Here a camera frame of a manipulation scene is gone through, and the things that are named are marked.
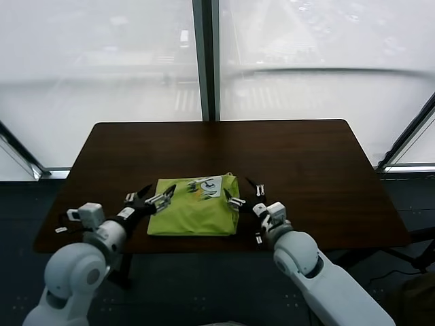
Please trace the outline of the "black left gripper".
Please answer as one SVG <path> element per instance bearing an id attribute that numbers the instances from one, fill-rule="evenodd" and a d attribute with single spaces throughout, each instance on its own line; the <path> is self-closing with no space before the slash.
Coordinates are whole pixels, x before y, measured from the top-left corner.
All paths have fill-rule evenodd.
<path id="1" fill-rule="evenodd" d="M 151 187 L 152 184 L 146 185 L 139 191 L 128 193 L 125 196 L 124 203 L 127 205 L 115 216 L 115 221 L 123 228 L 136 228 L 144 217 L 155 215 L 170 205 L 176 185 L 168 187 L 161 194 L 146 199 L 145 202 L 136 202 L 142 200 Z"/>

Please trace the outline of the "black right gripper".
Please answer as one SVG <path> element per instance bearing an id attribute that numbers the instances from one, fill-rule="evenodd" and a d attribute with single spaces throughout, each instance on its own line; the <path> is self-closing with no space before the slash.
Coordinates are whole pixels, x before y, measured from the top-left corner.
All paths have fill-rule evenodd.
<path id="1" fill-rule="evenodd" d="M 253 187 L 254 189 L 254 198 L 257 200 L 257 204 L 251 204 L 245 202 L 245 200 L 236 198 L 231 195 L 231 193 L 224 189 L 225 197 L 227 205 L 234 211 L 240 213 L 252 213 L 254 214 L 260 221 L 263 221 L 268 216 L 268 209 L 266 207 L 266 194 L 263 183 L 257 183 L 254 180 L 246 177 L 246 181 Z"/>

